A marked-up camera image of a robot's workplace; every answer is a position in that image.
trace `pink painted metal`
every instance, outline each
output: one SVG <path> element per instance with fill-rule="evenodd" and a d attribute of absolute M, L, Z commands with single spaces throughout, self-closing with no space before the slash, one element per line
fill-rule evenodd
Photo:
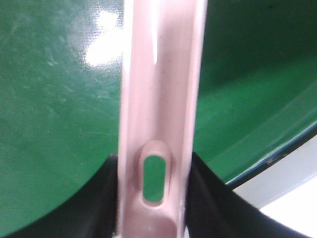
<path fill-rule="evenodd" d="M 126 0 L 118 161 L 119 238 L 182 238 L 207 0 Z M 143 163 L 166 162 L 161 202 Z"/>

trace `black plastic part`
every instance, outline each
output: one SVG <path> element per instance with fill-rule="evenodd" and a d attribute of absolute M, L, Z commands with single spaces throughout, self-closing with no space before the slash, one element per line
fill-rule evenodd
<path fill-rule="evenodd" d="M 117 211 L 117 155 L 74 196 L 6 238 L 111 238 Z M 193 153 L 185 221 L 191 238 L 308 238 L 263 215 Z"/>
<path fill-rule="evenodd" d="M 308 238 L 262 214 L 193 153 L 186 225 L 191 238 Z"/>
<path fill-rule="evenodd" d="M 69 200 L 6 238 L 111 238 L 117 204 L 117 155 Z"/>

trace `green surface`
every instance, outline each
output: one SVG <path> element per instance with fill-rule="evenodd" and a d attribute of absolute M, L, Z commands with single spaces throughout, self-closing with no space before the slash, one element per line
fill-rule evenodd
<path fill-rule="evenodd" d="M 210 1 L 194 150 L 224 181 L 317 120 L 316 12 L 316 0 Z M 117 151 L 121 25 L 121 1 L 0 0 L 0 237 Z"/>
<path fill-rule="evenodd" d="M 163 199 L 165 169 L 165 160 L 159 156 L 150 156 L 144 161 L 143 196 L 146 200 L 160 202 Z"/>

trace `dark green edge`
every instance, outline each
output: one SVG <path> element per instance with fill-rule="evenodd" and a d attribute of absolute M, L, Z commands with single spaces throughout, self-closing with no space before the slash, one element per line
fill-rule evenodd
<path fill-rule="evenodd" d="M 287 155 L 292 153 L 294 150 L 305 144 L 311 138 L 317 135 L 317 121 L 312 123 L 306 130 L 302 131 L 300 134 L 295 136 L 293 139 L 289 140 L 284 145 L 276 148 L 271 153 L 265 155 L 257 163 L 244 170 L 241 174 L 234 177 L 226 184 L 231 189 L 242 185 L 243 183 L 254 178 L 258 174 L 262 173 L 264 170 L 268 169 L 278 161 L 284 159 Z"/>

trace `slotted hole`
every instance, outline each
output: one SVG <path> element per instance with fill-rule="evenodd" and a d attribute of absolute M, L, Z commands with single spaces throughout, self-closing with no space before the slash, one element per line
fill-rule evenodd
<path fill-rule="evenodd" d="M 165 160 L 149 156 L 144 161 L 143 196 L 150 202 L 160 202 L 164 195 Z"/>

